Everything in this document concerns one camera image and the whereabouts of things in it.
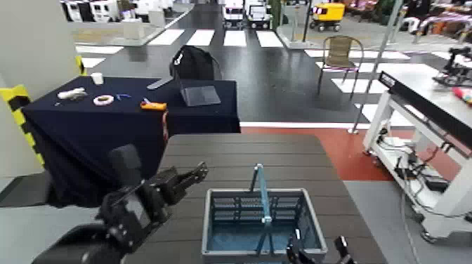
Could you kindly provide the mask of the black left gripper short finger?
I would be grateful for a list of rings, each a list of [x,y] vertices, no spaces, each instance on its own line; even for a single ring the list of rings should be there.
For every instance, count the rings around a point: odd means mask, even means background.
[[[175,166],[172,166],[168,169],[158,172],[153,177],[149,178],[149,184],[151,186],[158,186],[161,184],[166,184],[169,180],[172,180],[175,176],[178,175],[178,171]]]

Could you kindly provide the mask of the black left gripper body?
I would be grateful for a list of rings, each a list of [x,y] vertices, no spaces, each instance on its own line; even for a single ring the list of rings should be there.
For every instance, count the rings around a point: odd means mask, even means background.
[[[103,221],[106,237],[120,253],[136,251],[171,218],[176,177],[158,186],[151,186],[149,179],[142,180],[105,195],[96,218]]]

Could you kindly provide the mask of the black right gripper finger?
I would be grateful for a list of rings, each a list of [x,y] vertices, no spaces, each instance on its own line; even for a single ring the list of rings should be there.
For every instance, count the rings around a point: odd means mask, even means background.
[[[356,264],[356,261],[348,251],[348,243],[344,236],[339,236],[334,240],[336,250],[339,252],[340,259],[337,264]]]
[[[310,259],[300,248],[299,239],[292,235],[287,243],[286,254],[291,264],[309,264]]]

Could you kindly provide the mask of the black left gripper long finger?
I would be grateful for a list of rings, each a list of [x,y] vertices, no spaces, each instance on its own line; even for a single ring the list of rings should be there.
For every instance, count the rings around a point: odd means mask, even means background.
[[[207,164],[201,161],[193,170],[177,175],[177,183],[174,185],[173,190],[175,192],[187,190],[190,186],[202,182],[208,172]]]

